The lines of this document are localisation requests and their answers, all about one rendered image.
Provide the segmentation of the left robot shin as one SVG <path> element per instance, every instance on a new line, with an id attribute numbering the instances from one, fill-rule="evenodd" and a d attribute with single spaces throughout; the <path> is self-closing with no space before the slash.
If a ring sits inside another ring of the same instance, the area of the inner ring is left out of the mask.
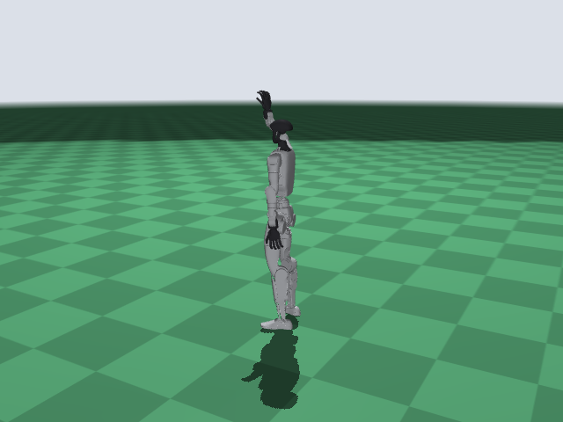
<path id="1" fill-rule="evenodd" d="M 279 316 L 279 322 L 285 322 L 285 307 L 288 300 L 288 273 L 285 269 L 278 269 L 275 273 L 274 279 L 272 278 L 272 287 L 274 294 L 274 302 Z M 279 305 L 278 305 L 279 304 Z M 280 314 L 281 319 L 280 319 Z M 284 321 L 282 321 L 284 319 Z"/>

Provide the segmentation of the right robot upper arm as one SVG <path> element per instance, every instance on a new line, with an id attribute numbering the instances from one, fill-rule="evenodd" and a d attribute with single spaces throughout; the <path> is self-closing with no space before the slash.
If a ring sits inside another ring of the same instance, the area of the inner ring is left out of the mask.
<path id="1" fill-rule="evenodd" d="M 281 139 L 281 140 L 284 140 L 284 141 L 286 141 L 286 142 L 287 142 L 287 144 L 288 144 L 288 146 L 289 146 L 289 147 L 290 147 L 290 148 L 292 149 L 292 147 L 291 147 L 291 144 L 290 144 L 289 140 L 288 140 L 288 139 L 287 139 L 287 138 L 286 138 L 286 137 L 285 137 L 284 135 L 280 135 L 280 139 Z"/>

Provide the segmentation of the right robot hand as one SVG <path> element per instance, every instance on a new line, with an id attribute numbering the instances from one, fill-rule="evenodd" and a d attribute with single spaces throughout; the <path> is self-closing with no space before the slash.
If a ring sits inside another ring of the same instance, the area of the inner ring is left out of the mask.
<path id="1" fill-rule="evenodd" d="M 258 91 L 257 93 L 259 93 L 259 95 L 262 98 L 262 101 L 259 98 L 256 98 L 256 99 L 262 104 L 262 107 L 265 110 L 265 111 L 263 111 L 263 114 L 264 114 L 264 119 L 266 120 L 267 119 L 267 113 L 269 113 L 269 112 L 272 113 L 272 110 L 270 110 L 270 108 L 271 108 L 270 94 L 267 91 Z"/>

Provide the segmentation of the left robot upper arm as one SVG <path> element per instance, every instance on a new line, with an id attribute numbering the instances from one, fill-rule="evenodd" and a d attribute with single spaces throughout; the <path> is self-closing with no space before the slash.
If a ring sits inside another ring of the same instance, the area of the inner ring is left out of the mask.
<path id="1" fill-rule="evenodd" d="M 270 186 L 274 188 L 276 195 L 279 189 L 279 170 L 281 165 L 281 154 L 275 153 L 267 158 L 268 179 L 270 181 Z"/>

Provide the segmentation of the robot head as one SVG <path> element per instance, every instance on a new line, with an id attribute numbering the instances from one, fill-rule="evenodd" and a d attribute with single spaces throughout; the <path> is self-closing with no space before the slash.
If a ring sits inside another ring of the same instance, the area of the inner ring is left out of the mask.
<path id="1" fill-rule="evenodd" d="M 281 147 L 280 150 L 291 151 L 292 149 L 289 148 L 287 142 L 280 139 L 280 134 L 284 135 L 286 131 L 292 130 L 292 124 L 288 120 L 275 120 L 270 124 L 270 128 L 273 130 L 273 143 L 278 143 L 278 147 Z"/>

